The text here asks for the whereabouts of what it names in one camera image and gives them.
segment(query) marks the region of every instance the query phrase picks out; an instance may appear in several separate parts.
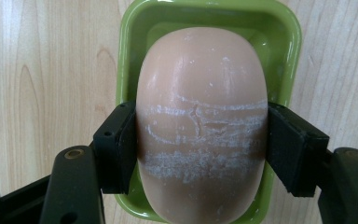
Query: wooden table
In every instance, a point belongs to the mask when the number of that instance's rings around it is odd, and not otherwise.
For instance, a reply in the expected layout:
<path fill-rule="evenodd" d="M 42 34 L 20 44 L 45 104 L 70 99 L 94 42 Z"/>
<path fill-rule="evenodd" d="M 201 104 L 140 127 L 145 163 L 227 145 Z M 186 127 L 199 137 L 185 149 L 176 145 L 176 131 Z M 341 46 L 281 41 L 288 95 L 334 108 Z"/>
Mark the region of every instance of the wooden table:
<path fill-rule="evenodd" d="M 358 1 L 283 0 L 303 45 L 290 107 L 358 148 Z M 0 1 L 0 193 L 48 175 L 115 107 L 120 20 L 131 0 Z M 105 197 L 108 223 L 147 223 Z M 320 223 L 317 199 L 276 179 L 265 223 Z"/>

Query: green plastic tray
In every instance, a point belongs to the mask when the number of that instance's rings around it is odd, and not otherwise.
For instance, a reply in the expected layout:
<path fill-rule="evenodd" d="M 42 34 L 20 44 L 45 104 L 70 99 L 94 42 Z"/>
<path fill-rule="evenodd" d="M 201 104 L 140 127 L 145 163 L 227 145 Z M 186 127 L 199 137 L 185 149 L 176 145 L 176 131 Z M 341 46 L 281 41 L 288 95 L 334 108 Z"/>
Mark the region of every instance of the green plastic tray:
<path fill-rule="evenodd" d="M 288 105 L 301 31 L 296 16 L 275 0 L 135 0 L 121 23 L 116 103 L 136 99 L 142 62 L 156 40 L 174 30 L 194 26 L 223 28 L 246 38 L 262 63 L 268 100 Z M 273 176 L 266 163 L 255 200 L 235 223 L 263 220 L 269 208 Z M 145 197 L 137 167 L 129 195 L 116 198 L 130 214 L 164 222 Z"/>

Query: wood grain surface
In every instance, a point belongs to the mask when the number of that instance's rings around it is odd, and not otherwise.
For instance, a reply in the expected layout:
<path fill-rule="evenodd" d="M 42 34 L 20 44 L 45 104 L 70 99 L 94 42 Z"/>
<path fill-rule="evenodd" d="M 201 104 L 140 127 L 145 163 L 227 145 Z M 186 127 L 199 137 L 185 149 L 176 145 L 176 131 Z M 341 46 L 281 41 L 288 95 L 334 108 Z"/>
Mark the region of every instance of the wood grain surface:
<path fill-rule="evenodd" d="M 358 1 L 282 2 L 303 31 L 290 107 L 330 135 L 330 149 L 358 148 Z M 0 1 L 1 195 L 48 175 L 54 157 L 88 144 L 113 110 L 130 3 Z M 107 223 L 151 223 L 104 200 Z M 321 222 L 317 199 L 295 199 L 275 180 L 264 223 Z"/>

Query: screw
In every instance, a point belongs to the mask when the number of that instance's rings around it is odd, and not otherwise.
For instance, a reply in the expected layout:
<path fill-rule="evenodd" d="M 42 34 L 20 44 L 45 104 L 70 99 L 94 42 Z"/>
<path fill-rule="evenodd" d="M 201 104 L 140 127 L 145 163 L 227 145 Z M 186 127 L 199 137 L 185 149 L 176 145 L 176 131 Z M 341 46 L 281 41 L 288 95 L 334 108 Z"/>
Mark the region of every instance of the screw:
<path fill-rule="evenodd" d="M 77 159 L 84 155 L 84 150 L 81 148 L 75 148 L 65 153 L 65 158 L 68 160 Z"/>
<path fill-rule="evenodd" d="M 358 151 L 347 150 L 345 151 L 345 154 L 358 160 Z"/>

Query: egg-shaped object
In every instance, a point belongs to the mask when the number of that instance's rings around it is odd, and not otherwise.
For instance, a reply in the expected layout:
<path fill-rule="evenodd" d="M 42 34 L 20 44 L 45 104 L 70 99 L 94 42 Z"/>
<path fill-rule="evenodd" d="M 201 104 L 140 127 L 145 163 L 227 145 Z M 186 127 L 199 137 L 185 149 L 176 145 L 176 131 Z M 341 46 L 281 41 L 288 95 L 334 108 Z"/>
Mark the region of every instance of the egg-shaped object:
<path fill-rule="evenodd" d="M 147 52 L 136 97 L 147 200 L 170 223 L 229 223 L 255 198 L 267 144 L 266 82 L 228 30 L 186 28 Z"/>

